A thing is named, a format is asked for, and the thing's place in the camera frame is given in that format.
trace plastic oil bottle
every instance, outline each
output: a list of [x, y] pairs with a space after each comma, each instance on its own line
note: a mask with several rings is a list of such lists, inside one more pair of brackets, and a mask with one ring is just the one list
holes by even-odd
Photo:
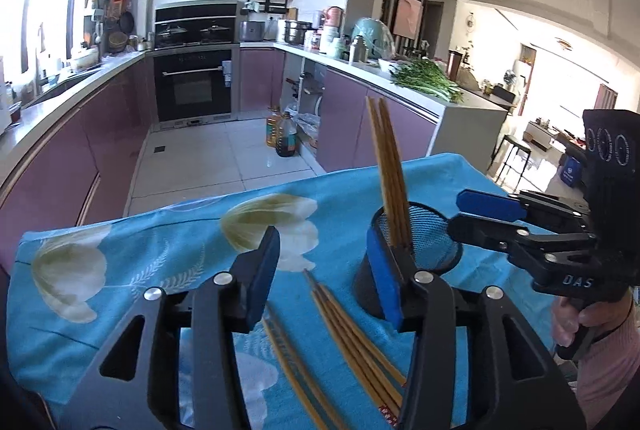
[[284, 113], [276, 128], [276, 153], [280, 157], [296, 154], [297, 128], [289, 113]]
[[275, 147], [276, 146], [276, 128], [278, 126], [278, 122], [280, 121], [280, 119], [282, 118], [282, 115], [280, 114], [280, 108], [276, 107], [275, 109], [271, 110], [271, 114], [269, 115], [269, 117], [267, 118], [267, 145], [269, 147]]

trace mesh pen holder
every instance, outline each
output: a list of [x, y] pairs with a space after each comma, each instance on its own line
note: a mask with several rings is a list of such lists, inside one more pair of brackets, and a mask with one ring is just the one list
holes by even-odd
[[[380, 208], [371, 220], [371, 226], [378, 235], [378, 244], [387, 247], [394, 256], [399, 256], [399, 252], [404, 253], [404, 256], [410, 253], [418, 268], [436, 275], [442, 275], [456, 267], [462, 257], [462, 244], [453, 241], [447, 234], [448, 219], [431, 207], [410, 202], [409, 220], [414, 247], [394, 248], [389, 240], [384, 208]], [[364, 311], [376, 318], [385, 318], [366, 253], [354, 277], [352, 291]]]

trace green vegetable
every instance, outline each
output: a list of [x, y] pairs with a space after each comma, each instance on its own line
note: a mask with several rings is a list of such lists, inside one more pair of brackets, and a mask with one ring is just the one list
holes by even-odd
[[394, 84], [435, 96], [447, 102], [462, 102], [462, 89], [440, 70], [435, 62], [427, 59], [414, 60], [391, 71]]

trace silver screw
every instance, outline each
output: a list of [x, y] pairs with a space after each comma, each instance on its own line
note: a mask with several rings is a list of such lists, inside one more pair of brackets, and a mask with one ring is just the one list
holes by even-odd
[[231, 273], [222, 271], [213, 277], [213, 283], [216, 285], [227, 285], [227, 284], [231, 284], [231, 281], [233, 279], [234, 279], [234, 276]]
[[162, 289], [159, 287], [150, 287], [145, 291], [144, 297], [147, 300], [158, 300], [162, 296]]
[[493, 300], [499, 300], [504, 296], [504, 292], [497, 285], [492, 285], [486, 289], [486, 295]]
[[414, 275], [414, 280], [420, 284], [430, 284], [433, 282], [433, 275], [428, 271], [417, 271]]

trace ceiling light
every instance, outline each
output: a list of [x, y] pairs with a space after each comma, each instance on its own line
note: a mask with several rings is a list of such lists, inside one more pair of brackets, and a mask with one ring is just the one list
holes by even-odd
[[574, 50], [574, 46], [572, 46], [571, 44], [569, 44], [566, 40], [559, 38], [556, 36], [556, 40], [558, 41], [558, 44], [560, 44], [560, 47], [562, 49], [564, 49], [565, 51], [573, 51]]

